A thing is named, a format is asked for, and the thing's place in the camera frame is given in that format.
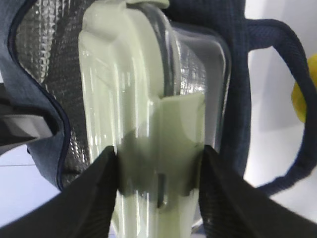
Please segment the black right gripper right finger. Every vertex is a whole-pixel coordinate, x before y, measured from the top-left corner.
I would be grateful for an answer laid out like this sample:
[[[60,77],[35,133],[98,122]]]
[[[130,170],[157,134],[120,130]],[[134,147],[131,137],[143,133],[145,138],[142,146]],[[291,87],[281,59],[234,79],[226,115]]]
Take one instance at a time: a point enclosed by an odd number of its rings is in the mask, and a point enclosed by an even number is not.
[[[315,238],[316,223],[266,197],[204,146],[199,207],[208,238]]]

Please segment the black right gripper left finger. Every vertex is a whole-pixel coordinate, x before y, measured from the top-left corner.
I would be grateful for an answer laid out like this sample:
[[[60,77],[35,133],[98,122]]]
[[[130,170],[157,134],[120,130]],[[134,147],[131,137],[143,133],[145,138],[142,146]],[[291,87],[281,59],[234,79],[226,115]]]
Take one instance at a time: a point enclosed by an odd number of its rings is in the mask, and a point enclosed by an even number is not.
[[[71,185],[36,210],[0,229],[2,238],[106,238],[117,193],[112,146]]]

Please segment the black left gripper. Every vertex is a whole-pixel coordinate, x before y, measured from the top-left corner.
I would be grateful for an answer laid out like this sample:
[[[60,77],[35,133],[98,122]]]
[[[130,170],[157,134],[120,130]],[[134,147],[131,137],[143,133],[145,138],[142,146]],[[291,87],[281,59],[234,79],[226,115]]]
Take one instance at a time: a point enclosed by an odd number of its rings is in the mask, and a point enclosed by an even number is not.
[[[0,84],[0,153],[53,136],[53,117],[40,108],[14,105]]]

